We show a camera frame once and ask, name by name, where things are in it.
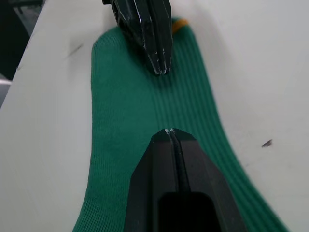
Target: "green sock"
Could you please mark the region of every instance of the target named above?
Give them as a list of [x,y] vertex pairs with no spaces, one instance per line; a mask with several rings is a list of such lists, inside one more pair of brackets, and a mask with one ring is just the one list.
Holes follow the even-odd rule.
[[248,231],[287,231],[250,183],[221,126],[203,60],[188,26],[174,35],[172,68],[153,76],[120,30],[93,46],[92,154],[74,232],[122,232],[132,172],[153,134],[191,133],[225,175]]

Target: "white table surface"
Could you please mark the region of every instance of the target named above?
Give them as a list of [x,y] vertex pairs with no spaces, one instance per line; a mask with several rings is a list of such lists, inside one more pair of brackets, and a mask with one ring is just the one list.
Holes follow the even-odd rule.
[[[171,4],[196,33],[243,168],[286,226],[307,232],[309,1]],[[100,0],[46,2],[0,110],[2,232],[72,230],[91,153],[91,48],[113,26]]]

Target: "ribbed texture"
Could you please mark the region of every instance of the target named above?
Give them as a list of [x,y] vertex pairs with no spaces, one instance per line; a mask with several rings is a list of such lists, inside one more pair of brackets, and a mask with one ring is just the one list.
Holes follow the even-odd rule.
[[118,29],[95,43],[92,155],[86,197],[73,231],[123,230],[131,174],[151,136],[165,128],[196,137],[225,175],[249,231],[287,231],[229,146],[192,31],[182,28],[173,38],[171,72],[162,77],[148,73]]

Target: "green fabric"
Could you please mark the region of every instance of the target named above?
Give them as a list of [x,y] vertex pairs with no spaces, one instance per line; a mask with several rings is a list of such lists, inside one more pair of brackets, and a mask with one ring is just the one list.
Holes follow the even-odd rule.
[[88,186],[74,232],[122,232],[131,174],[153,134],[179,128],[193,134],[225,175],[250,232],[286,229],[254,189],[221,126],[195,37],[173,35],[172,69],[148,73],[120,30],[92,51],[92,155]]

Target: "ribbed knit fabric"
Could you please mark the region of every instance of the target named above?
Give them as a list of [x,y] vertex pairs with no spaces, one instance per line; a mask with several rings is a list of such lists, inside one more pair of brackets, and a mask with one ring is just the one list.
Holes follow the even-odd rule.
[[123,231],[131,174],[153,134],[179,128],[199,141],[225,175],[250,232],[285,232],[250,183],[221,126],[195,37],[174,35],[171,72],[153,76],[120,30],[92,51],[92,155],[88,186],[74,232]]

